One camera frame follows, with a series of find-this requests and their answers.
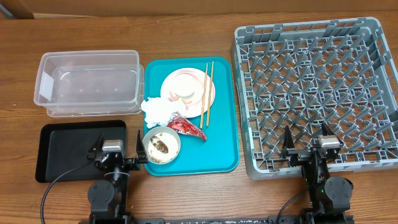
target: wooden chopstick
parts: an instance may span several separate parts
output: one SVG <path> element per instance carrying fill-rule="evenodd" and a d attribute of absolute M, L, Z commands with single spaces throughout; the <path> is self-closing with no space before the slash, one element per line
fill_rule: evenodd
<path fill-rule="evenodd" d="M 207 86 L 207 63 L 206 63 L 206 73 L 205 73 L 205 82 L 203 87 L 203 96 L 201 99 L 201 114 L 200 114 L 200 128 L 203 128 L 203 114 L 205 112 L 205 98 L 206 98 L 206 86 Z"/>
<path fill-rule="evenodd" d="M 214 71 L 214 61 L 211 64 L 211 76 L 210 76 L 210 87 L 209 87 L 209 102 L 207 104 L 207 119 L 206 119 L 206 126 L 209 126 L 210 120 L 210 106 L 211 106 L 211 90 L 213 89 L 213 71 Z"/>

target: dish rack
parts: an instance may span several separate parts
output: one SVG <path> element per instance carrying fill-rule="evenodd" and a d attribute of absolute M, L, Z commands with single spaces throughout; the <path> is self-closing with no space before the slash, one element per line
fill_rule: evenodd
<path fill-rule="evenodd" d="M 324 121 L 345 143 L 330 172 L 398 167 L 397 70 L 377 19 L 239 27 L 232 54 L 250 178 L 300 176 L 284 127 L 308 149 Z"/>

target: blue tray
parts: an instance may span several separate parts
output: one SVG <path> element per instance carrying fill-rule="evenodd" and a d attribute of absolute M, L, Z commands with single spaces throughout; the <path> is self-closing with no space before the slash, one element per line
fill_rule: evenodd
<path fill-rule="evenodd" d="M 158 165 L 149 162 L 145 167 L 156 176 L 205 174 L 229 172 L 239 163 L 238 128 L 236 125 L 235 100 L 232 85 L 231 67 L 222 57 L 181 58 L 155 60 L 148 64 L 145 71 L 144 98 L 160 97 L 160 88 L 167 75 L 180 68 L 206 70 L 214 61 L 213 83 L 216 97 L 211 106 L 210 124 L 206 127 L 206 113 L 203 132 L 207 140 L 180 134 L 181 150 L 178 156 L 168 164 Z M 189 119 L 200 126 L 200 116 Z M 146 123 L 144 133 L 149 131 Z"/>

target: white plastic container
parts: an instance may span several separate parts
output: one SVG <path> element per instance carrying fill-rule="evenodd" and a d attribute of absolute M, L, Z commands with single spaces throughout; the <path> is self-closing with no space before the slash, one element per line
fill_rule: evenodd
<path fill-rule="evenodd" d="M 46 53 L 37 72 L 34 102 L 51 117 L 138 114 L 143 98 L 135 50 Z"/>

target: red snack wrapper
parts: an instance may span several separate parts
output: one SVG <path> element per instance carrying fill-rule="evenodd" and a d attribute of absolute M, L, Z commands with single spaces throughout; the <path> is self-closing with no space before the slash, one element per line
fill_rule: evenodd
<path fill-rule="evenodd" d="M 186 134 L 202 138 L 206 141 L 207 137 L 201 129 L 192 124 L 187 118 L 184 118 L 178 112 L 174 112 L 170 118 L 170 122 L 167 127 L 172 128 L 174 131 L 180 134 Z"/>

